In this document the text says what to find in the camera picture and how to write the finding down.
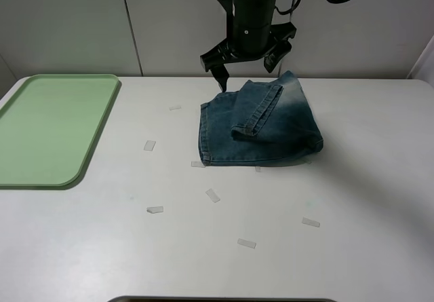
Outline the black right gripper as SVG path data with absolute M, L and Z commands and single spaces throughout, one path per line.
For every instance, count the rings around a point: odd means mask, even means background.
M 273 71 L 291 51 L 290 39 L 296 35 L 291 22 L 268 25 L 261 29 L 237 29 L 210 51 L 200 56 L 201 65 L 211 71 L 221 92 L 226 92 L 229 72 L 224 65 L 263 60 L 264 68 Z

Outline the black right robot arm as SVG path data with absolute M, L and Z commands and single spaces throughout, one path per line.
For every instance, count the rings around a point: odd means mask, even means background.
M 291 51 L 288 41 L 295 37 L 291 22 L 273 24 L 273 14 L 291 14 L 300 4 L 288 10 L 277 8 L 276 0 L 217 0 L 226 12 L 226 38 L 200 56 L 205 71 L 209 71 L 226 92 L 229 73 L 227 64 L 263 60 L 271 73 L 281 59 Z

